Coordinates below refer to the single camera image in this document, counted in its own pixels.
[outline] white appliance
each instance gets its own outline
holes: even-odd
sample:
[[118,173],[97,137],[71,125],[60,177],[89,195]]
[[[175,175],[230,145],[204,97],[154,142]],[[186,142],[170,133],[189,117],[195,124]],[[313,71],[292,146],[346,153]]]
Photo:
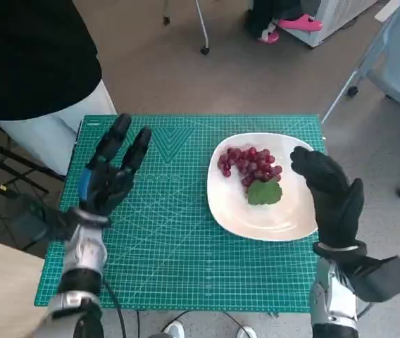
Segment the white appliance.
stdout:
[[322,0],[315,15],[321,20],[323,28],[319,32],[302,32],[286,30],[311,47],[316,47],[322,41],[344,26],[350,20],[360,15],[378,0]]

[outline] table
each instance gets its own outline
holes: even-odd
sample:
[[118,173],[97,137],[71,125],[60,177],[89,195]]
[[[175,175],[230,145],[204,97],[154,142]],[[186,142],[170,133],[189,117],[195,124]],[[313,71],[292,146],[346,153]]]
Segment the table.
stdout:
[[40,324],[45,308],[32,305],[44,261],[0,244],[0,338],[23,338]]

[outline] grape cluster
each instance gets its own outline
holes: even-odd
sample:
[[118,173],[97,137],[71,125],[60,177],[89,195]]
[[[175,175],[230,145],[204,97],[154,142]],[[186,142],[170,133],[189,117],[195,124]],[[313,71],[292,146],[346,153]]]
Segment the grape cluster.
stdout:
[[255,180],[267,182],[275,178],[279,182],[283,171],[280,165],[275,165],[275,157],[270,155],[268,149],[257,151],[254,146],[246,150],[228,148],[226,154],[220,155],[218,167],[225,177],[231,176],[231,167],[234,165],[246,188]]

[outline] black shirt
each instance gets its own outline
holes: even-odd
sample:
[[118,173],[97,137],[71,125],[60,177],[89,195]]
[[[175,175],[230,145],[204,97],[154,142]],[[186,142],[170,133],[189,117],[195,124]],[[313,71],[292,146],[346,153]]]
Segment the black shirt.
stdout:
[[0,0],[0,120],[83,100],[101,80],[96,54],[71,0]]

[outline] pink shoe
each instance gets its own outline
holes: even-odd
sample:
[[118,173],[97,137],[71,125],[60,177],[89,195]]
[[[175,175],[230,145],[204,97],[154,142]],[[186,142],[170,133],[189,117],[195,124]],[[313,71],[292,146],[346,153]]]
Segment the pink shoe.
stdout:
[[279,20],[278,27],[288,30],[304,30],[306,32],[317,32],[322,29],[322,22],[313,20],[308,14],[303,14],[297,20]]
[[278,41],[280,35],[275,31],[277,28],[273,23],[270,23],[269,26],[261,33],[261,37],[258,38],[259,41],[264,44],[274,44]]

